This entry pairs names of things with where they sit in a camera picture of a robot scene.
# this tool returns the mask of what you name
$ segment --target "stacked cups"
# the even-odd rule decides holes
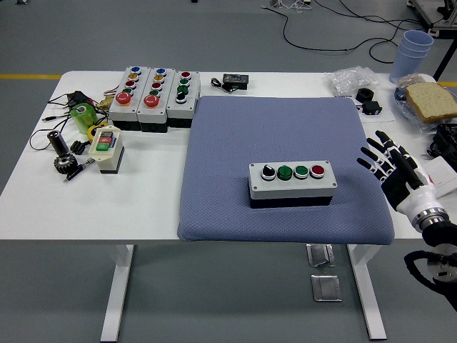
[[[392,72],[388,78],[390,82],[395,84],[401,77],[414,74],[426,58],[432,44],[433,38],[427,33],[417,30],[406,31],[393,61]]]

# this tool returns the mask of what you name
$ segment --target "pen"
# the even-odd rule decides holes
[[[79,173],[81,173],[85,168],[87,168],[88,165],[93,164],[95,162],[95,159],[92,157],[89,157],[83,164],[78,165],[78,169],[75,170],[73,173],[69,174],[66,176],[66,179],[64,182],[69,182],[72,179],[74,179]]]

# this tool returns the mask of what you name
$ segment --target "bread slice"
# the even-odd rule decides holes
[[[407,86],[406,101],[424,124],[457,117],[454,96],[435,82]]]

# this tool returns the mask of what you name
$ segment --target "yellow tape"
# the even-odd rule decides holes
[[[441,82],[438,81],[438,84],[443,87],[457,87],[457,82]]]
[[[89,127],[87,130],[87,137],[89,138],[89,141],[92,142],[94,140],[95,133],[99,127],[104,127],[108,126],[108,123],[106,121],[101,122],[99,125],[92,125]]]
[[[43,75],[43,74],[0,74],[0,79],[15,80],[59,80],[62,75]]]

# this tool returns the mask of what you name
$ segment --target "metal gear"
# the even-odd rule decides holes
[[[72,154],[63,157],[56,157],[54,166],[60,174],[70,174],[78,168],[78,161]]]

